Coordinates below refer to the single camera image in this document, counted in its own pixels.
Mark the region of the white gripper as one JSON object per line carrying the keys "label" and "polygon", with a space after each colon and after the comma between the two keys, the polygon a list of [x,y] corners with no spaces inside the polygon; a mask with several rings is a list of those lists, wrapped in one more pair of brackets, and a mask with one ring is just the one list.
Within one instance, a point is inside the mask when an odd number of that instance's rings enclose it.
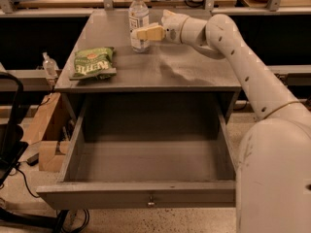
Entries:
{"label": "white gripper", "polygon": [[153,22],[143,28],[139,28],[136,31],[136,37],[144,41],[161,41],[166,38],[169,42],[181,44],[182,29],[187,19],[187,15],[164,10],[161,18],[163,27],[158,22]]}

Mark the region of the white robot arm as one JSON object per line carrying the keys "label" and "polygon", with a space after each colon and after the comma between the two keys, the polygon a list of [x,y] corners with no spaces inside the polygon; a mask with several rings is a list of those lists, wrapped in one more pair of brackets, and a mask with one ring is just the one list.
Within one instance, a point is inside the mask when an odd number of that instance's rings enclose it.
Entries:
{"label": "white robot arm", "polygon": [[239,147],[237,233],[311,233],[311,113],[250,49],[235,22],[165,10],[161,23],[131,36],[227,59],[259,119]]}

